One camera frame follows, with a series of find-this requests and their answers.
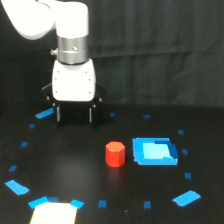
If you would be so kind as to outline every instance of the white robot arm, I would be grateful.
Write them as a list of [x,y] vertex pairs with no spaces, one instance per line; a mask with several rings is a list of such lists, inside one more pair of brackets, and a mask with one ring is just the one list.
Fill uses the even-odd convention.
[[42,89],[57,107],[60,101],[102,101],[96,84],[92,59],[88,58],[89,14],[85,4],[57,0],[1,0],[17,32],[28,40],[37,40],[56,29],[58,48],[52,83]]

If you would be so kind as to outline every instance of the blue square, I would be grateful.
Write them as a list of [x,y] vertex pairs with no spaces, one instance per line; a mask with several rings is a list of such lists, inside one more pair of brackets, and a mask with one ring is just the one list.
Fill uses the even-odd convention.
[[178,132],[179,132],[180,135],[183,135],[184,134],[184,131],[183,130],[179,130]]
[[144,208],[151,208],[151,202],[150,201],[145,201]]
[[191,179],[191,173],[185,173],[185,178],[186,179]]
[[56,197],[49,197],[48,200],[49,202],[58,202],[58,198]]
[[150,118],[150,115],[143,115],[144,118]]
[[106,206],[107,206],[107,202],[106,201],[102,201],[102,200],[99,201],[99,204],[98,204],[99,208],[106,208]]
[[17,168],[17,166],[11,166],[10,169],[9,169],[9,171],[10,172],[13,172],[13,171],[15,171],[16,168]]
[[182,149],[184,155],[187,155],[187,149]]
[[27,142],[23,142],[21,147],[27,147]]

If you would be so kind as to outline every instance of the black table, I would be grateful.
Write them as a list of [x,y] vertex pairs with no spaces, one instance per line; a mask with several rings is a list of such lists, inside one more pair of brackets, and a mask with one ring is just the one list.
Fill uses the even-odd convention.
[[[16,105],[0,117],[1,224],[29,223],[33,210],[28,202],[43,196],[64,203],[83,201],[76,224],[224,223],[223,109],[103,105],[94,129],[86,110],[68,112],[67,107],[66,121],[58,127],[53,115],[35,118],[44,109],[48,108]],[[170,138],[178,165],[134,162],[132,139],[137,137]],[[24,141],[28,145],[22,148]],[[126,163],[118,169],[105,163],[110,141],[126,146]],[[188,155],[182,149],[188,149]],[[8,171],[11,165],[17,166],[15,172]],[[192,174],[191,180],[185,179],[185,172]],[[30,191],[17,196],[4,184],[12,179]],[[172,202],[189,190],[201,198],[185,207]],[[107,207],[98,208],[99,200],[106,200]],[[151,209],[144,209],[144,201],[151,202]]]

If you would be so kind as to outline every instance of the black surface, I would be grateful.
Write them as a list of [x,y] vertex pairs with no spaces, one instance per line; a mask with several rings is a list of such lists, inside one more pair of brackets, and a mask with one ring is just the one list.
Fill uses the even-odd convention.
[[[80,1],[89,8],[89,57],[108,103],[224,106],[223,0]],[[42,102],[56,31],[26,40],[2,4],[0,31],[0,105]]]
[[[36,119],[44,109],[18,105],[0,118],[0,223],[29,223],[33,211],[27,203],[43,196],[85,202],[77,224],[224,222],[223,109],[102,106],[95,129],[68,114],[60,128],[54,116]],[[144,114],[151,118],[143,119]],[[178,150],[178,166],[135,163],[135,137],[169,137]],[[23,141],[27,148],[20,147]],[[119,169],[105,163],[110,141],[126,146],[126,163]],[[17,165],[13,173],[11,165]],[[185,179],[185,172],[192,180]],[[11,179],[30,191],[17,196],[4,184]],[[188,190],[202,198],[186,207],[172,202]],[[99,200],[107,201],[106,209],[98,208]],[[150,210],[144,209],[144,201],[151,201]]]

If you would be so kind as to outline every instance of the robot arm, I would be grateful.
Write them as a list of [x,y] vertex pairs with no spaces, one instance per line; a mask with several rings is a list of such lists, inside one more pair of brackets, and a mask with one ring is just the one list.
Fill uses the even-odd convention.
[[39,3],[36,0],[1,0],[1,2],[12,25],[24,38],[37,40],[55,29],[54,12],[47,4],[40,4],[42,1]]

